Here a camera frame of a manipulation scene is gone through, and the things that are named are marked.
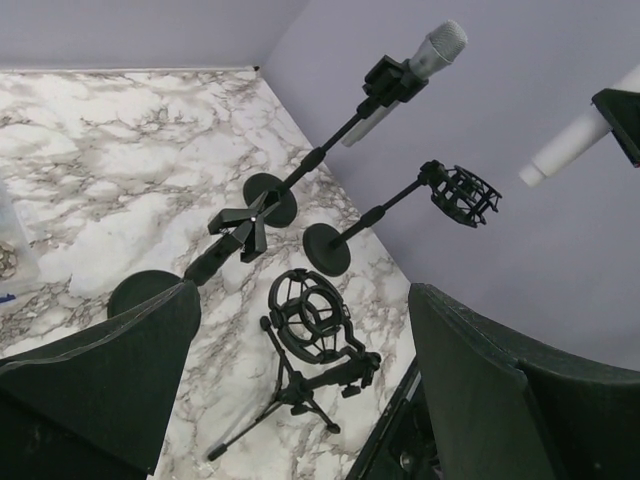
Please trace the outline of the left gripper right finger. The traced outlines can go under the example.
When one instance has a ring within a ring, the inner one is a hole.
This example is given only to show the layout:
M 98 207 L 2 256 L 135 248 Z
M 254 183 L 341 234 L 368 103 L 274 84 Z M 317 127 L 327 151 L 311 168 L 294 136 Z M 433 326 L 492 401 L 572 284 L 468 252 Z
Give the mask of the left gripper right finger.
M 535 340 L 415 283 L 417 364 L 448 479 L 635 479 L 639 375 Z

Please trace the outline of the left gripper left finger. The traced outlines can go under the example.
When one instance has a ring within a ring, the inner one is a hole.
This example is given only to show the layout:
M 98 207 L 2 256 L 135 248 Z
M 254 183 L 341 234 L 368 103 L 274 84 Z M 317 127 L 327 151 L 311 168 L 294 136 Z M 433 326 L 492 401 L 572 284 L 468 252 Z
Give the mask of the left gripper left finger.
M 1 361 L 4 479 L 146 479 L 155 473 L 190 344 L 197 287 Z

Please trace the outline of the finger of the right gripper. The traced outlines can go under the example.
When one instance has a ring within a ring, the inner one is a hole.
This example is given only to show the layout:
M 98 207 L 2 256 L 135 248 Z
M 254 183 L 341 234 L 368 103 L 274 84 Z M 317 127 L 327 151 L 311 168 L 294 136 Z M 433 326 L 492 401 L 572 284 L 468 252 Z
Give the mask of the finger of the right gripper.
M 592 103 L 632 166 L 638 168 L 639 93 L 606 88 L 592 97 Z

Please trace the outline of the white microphone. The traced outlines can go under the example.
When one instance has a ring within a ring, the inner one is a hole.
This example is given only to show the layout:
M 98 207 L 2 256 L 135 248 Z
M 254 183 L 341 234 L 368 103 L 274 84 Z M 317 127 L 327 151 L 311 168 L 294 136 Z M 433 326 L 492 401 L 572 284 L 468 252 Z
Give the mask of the white microphone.
M 639 66 L 609 88 L 639 93 Z M 519 177 L 527 186 L 536 187 L 574 162 L 609 134 L 613 136 L 609 125 L 591 99 L 589 109 L 534 155 L 521 169 Z

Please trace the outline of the black tripod shock-mount stand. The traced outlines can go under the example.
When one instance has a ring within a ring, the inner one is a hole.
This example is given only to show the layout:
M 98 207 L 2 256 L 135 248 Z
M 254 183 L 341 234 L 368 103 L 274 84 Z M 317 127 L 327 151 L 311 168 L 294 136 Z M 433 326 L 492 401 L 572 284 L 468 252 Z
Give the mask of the black tripod shock-mount stand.
M 274 392 L 246 428 L 207 454 L 210 462 L 283 406 L 293 416 L 313 413 L 328 432 L 340 433 L 340 426 L 316 402 L 314 392 L 337 385 L 343 388 L 344 398 L 353 397 L 372 385 L 380 368 L 380 354 L 369 351 L 355 337 L 342 295 L 319 273 L 297 268 L 278 276 L 269 290 L 268 308 L 259 324 L 278 355 Z

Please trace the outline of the black round-base mic stand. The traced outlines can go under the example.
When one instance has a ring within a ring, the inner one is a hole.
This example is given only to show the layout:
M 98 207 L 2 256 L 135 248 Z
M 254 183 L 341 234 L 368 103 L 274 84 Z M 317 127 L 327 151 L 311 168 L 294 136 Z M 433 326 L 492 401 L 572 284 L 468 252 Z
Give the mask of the black round-base mic stand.
M 124 279 L 111 293 L 107 316 L 115 317 L 166 289 L 189 280 L 200 287 L 208 282 L 236 252 L 240 261 L 250 263 L 267 250 L 266 217 L 281 203 L 272 190 L 260 194 L 244 209 L 225 208 L 208 224 L 208 232 L 218 240 L 193 260 L 183 275 L 162 270 L 144 270 Z

